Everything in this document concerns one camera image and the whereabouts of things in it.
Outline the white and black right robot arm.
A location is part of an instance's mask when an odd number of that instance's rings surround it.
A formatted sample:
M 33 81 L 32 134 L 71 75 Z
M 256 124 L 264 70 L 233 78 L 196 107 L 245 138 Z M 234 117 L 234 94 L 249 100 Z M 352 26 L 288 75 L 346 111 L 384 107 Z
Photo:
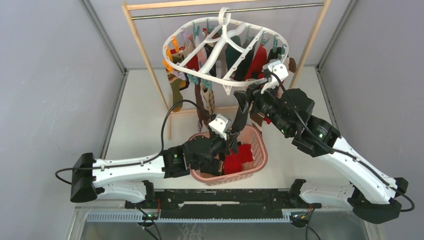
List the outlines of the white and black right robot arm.
M 351 210 L 360 219 L 382 224 L 404 212 L 397 197 L 406 195 L 408 181 L 390 177 L 355 151 L 340 131 L 312 114 L 315 102 L 299 88 L 277 97 L 257 84 L 234 92 L 239 108 L 236 130 L 240 131 L 250 110 L 257 110 L 296 148 L 323 161 L 348 179 L 347 185 L 317 184 L 296 179 L 289 189 L 289 203 L 295 208 L 323 205 Z

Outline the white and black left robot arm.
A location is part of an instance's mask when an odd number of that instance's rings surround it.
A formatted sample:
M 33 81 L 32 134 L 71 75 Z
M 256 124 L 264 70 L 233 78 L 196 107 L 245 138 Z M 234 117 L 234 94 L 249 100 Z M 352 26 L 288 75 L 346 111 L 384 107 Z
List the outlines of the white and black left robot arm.
M 209 137 L 198 135 L 158 155 L 119 160 L 83 153 L 71 169 L 70 201 L 117 199 L 149 209 L 155 205 L 157 196 L 148 178 L 179 178 L 208 167 L 219 154 L 237 151 L 237 137 L 236 133 L 228 134 L 226 139 L 216 133 Z

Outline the pink plastic laundry basket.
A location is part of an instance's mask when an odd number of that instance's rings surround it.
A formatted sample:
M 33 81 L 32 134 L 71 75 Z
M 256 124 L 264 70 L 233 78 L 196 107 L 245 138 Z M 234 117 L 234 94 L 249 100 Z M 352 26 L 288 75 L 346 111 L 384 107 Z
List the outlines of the pink plastic laundry basket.
M 262 170 L 268 161 L 268 153 L 263 141 L 262 135 L 254 126 L 246 125 L 237 138 L 239 146 L 244 144 L 251 145 L 254 168 L 233 174 L 213 176 L 207 173 L 201 173 L 200 170 L 192 169 L 191 176 L 200 183 L 207 186 L 222 185 L 241 181 L 252 177 L 255 173 Z

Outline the black sock with beige stripes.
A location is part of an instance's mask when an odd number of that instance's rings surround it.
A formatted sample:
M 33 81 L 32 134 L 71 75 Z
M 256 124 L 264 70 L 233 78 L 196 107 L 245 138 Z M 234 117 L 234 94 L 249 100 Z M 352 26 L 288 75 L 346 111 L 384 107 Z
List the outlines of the black sock with beige stripes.
M 199 170 L 203 174 L 209 174 L 212 176 L 224 175 L 225 161 L 214 158 L 210 163 L 206 163 Z

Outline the black sock with tan toe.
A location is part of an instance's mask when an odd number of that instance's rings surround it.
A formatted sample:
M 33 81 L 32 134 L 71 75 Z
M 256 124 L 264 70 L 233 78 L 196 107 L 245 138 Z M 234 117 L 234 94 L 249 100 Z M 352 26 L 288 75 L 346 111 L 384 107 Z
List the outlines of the black sock with tan toe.
M 294 73 L 297 72 L 297 64 L 296 64 L 296 61 L 294 60 L 294 58 L 287 57 L 287 58 L 282 59 L 282 60 L 281 59 L 271 59 L 268 63 L 270 63 L 273 60 L 279 60 L 279 61 L 281 61 L 286 66 L 286 68 L 288 70 L 288 76 L 290 74 L 294 74 Z M 262 83 L 252 83 L 252 84 L 263 85 L 264 82 L 262 82 Z M 277 89 L 276 89 L 277 90 L 277 92 L 276 92 L 277 98 L 278 98 L 278 90 L 283 88 L 283 82 L 284 82 L 284 80 L 282 81 L 282 83 L 280 84 L 280 86 L 278 86 Z M 264 117 L 266 117 L 269 120 L 275 119 L 276 118 L 276 115 L 277 115 L 277 113 L 276 114 L 263 114 L 261 112 L 254 112 L 253 110 L 249 110 L 247 112 L 247 114 L 236 114 L 230 131 L 239 132 L 239 134 L 240 134 L 240 132 L 247 125 L 247 121 L 248 121 L 248 118 L 250 117 L 250 114 L 251 113 L 253 113 L 253 114 L 261 114 L 261 115 L 263 115 Z

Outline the wooden clothes rack frame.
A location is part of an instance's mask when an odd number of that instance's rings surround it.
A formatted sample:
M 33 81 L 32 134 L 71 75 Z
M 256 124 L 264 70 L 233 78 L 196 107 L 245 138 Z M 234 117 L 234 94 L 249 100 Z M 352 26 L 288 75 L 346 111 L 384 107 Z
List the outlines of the wooden clothes rack frame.
M 155 72 L 153 70 L 153 67 L 151 65 L 147 50 L 145 49 L 145 46 L 143 44 L 143 41 L 141 39 L 141 36 L 138 32 L 138 29 L 136 27 L 136 24 L 134 22 L 134 20 L 139 20 L 139 19 L 160 19 L 160 18 L 168 18 L 168 17 L 186 17 L 186 16 L 195 16 L 195 15 L 210 15 L 210 14 L 214 14 L 216 12 L 198 12 L 198 13 L 178 13 L 176 15 L 149 15 L 149 16 L 141 16 L 141 17 L 136 17 L 136 16 L 132 16 L 131 11 L 140 11 L 140 10 L 148 10 L 148 9 L 161 9 L 161 8 L 178 8 L 178 7 L 190 7 L 190 6 L 200 6 L 200 5 L 216 5 L 216 4 L 229 4 L 229 3 L 239 3 L 239 2 L 258 2 L 260 0 L 181 0 L 181 1 L 170 1 L 170 2 L 157 2 L 157 3 L 145 3 L 145 4 L 131 4 L 128 5 L 126 1 L 124 1 L 121 5 L 123 13 L 126 17 L 126 20 L 128 22 L 128 25 L 131 29 L 131 32 L 134 36 L 135 42 L 138 46 L 138 49 L 141 53 L 141 56 L 146 64 L 147 70 L 149 71 L 149 74 L 153 80 L 153 83 L 156 86 L 156 89 L 163 101 L 163 104 L 165 106 L 165 109 L 170 110 L 170 116 L 172 117 L 177 117 L 177 116 L 185 116 L 185 115 L 190 115 L 190 114 L 195 114 L 197 113 L 197 111 L 195 109 L 185 109 L 185 110 L 180 110 L 179 112 L 172 112 L 171 107 L 168 105 L 164 94 L 162 92 L 161 86 L 158 82 L 157 76 L 155 75 Z M 312 49 L 312 45 L 315 41 L 315 38 L 318 34 L 318 31 L 321 27 L 322 21 L 327 13 L 328 7 L 331 3 L 331 0 L 323 0 L 322 2 L 319 3 L 305 3 L 305 4 L 294 4 L 294 5 L 283 5 L 281 7 L 262 7 L 262 8 L 244 8 L 244 9 L 237 9 L 237 10 L 228 10 L 229 8 L 225 8 L 223 7 L 219 12 L 218 12 L 218 17 L 203 17 L 203 18 L 198 18 L 195 20 L 192 20 L 188 23 L 186 23 L 185 25 L 183 25 L 182 27 L 180 27 L 179 29 L 177 29 L 173 35 L 171 35 L 169 38 L 167 38 L 167 40 L 165 41 L 163 47 L 162 47 L 162 55 L 164 57 L 164 61 L 165 61 L 165 65 L 166 69 L 168 69 L 169 71 L 172 71 L 173 69 L 178 70 L 180 72 L 183 73 L 187 73 L 193 76 L 196 76 L 198 78 L 201 79 L 205 79 L 211 82 L 215 82 L 218 84 L 221 84 L 226 92 L 226 94 L 229 96 L 232 90 L 232 87 L 235 88 L 242 88 L 242 87 L 247 87 L 248 84 L 259 84 L 259 83 L 263 83 L 264 80 L 261 79 L 257 79 L 257 80 L 253 80 L 253 81 L 232 81 L 230 80 L 230 75 L 237 69 L 238 65 L 241 63 L 242 58 L 245 57 L 245 55 L 248 53 L 248 51 L 250 51 L 250 47 L 253 46 L 254 43 L 256 43 L 259 40 L 259 36 L 262 33 L 272 33 L 273 35 L 276 36 L 277 39 L 279 39 L 280 41 L 284 42 L 285 44 L 287 44 L 287 41 L 277 32 L 263 27 L 263 26 L 258 26 L 258 25 L 254 25 L 254 24 L 250 24 L 250 23 L 245 23 L 245 22 L 241 22 L 238 20 L 232 20 L 231 19 L 231 13 L 235 13 L 235 12 L 252 12 L 252 11 L 265 11 L 265 10 L 274 10 L 274 9 L 294 9 L 294 8 L 306 8 L 306 7 L 321 7 L 321 10 L 319 11 L 314 25 L 309 33 L 308 36 L 308 40 L 306 41 L 305 47 L 303 49 L 302 55 L 300 57 L 300 60 L 298 62 L 298 71 L 294 74 L 292 81 L 290 83 L 290 88 L 292 88 L 293 86 L 295 86 L 296 82 L 297 82 L 297 78 L 298 78 L 298 74 L 300 74 L 300 72 L 302 71 L 304 64 L 309 56 L 310 50 Z M 171 60 L 171 56 L 172 54 L 170 53 L 170 51 L 168 51 L 167 47 L 169 45 L 170 42 L 173 42 L 174 47 L 176 48 L 176 50 L 179 50 L 179 46 L 178 46 L 178 42 L 176 40 L 174 40 L 175 35 L 178 35 L 180 33 L 182 33 L 185 28 L 189 25 L 196 24 L 196 23 L 200 23 L 200 22 L 207 22 L 208 20 L 212 20 L 212 19 L 217 19 L 218 21 L 218 26 L 215 27 L 213 29 L 213 31 L 210 32 L 209 35 L 207 35 L 205 37 L 205 40 L 199 44 L 198 47 L 196 47 L 194 49 L 194 51 L 192 53 L 189 54 L 189 56 L 180 64 L 174 64 Z M 230 34 L 228 33 L 227 30 L 227 26 L 229 23 L 235 24 L 235 25 L 239 25 L 239 27 L 235 30 L 230 30 Z M 241 46 L 236 45 L 232 40 L 231 37 L 235 36 L 236 34 L 241 34 L 244 29 L 246 27 L 250 27 L 252 29 L 257 29 L 259 30 L 259 32 L 254 36 L 253 40 L 251 42 L 250 45 L 248 45 L 248 49 L 243 48 Z M 221 37 L 219 38 L 215 38 L 212 39 L 212 36 L 217 33 L 219 30 L 222 29 L 222 34 Z M 184 66 L 191 60 L 191 58 L 201 49 L 201 47 L 203 47 L 205 44 L 208 43 L 217 43 L 217 46 L 215 46 L 214 51 L 211 54 L 210 59 L 208 59 L 205 63 L 205 68 L 200 68 L 200 72 L 197 73 L 194 70 L 190 70 L 188 68 L 185 68 Z M 206 67 L 212 67 L 212 61 L 216 61 L 218 59 L 218 50 L 221 51 L 223 49 L 223 47 L 225 46 L 225 44 L 229 44 L 231 45 L 233 48 L 235 48 L 237 51 L 241 52 L 240 57 L 237 59 L 237 61 L 234 63 L 234 65 L 231 67 L 231 69 L 227 72 L 226 75 L 224 75 L 223 79 L 217 78 L 217 77 L 213 77 L 213 76 L 209 76 L 206 75 L 206 70 L 210 70 L 210 68 L 206 68 Z

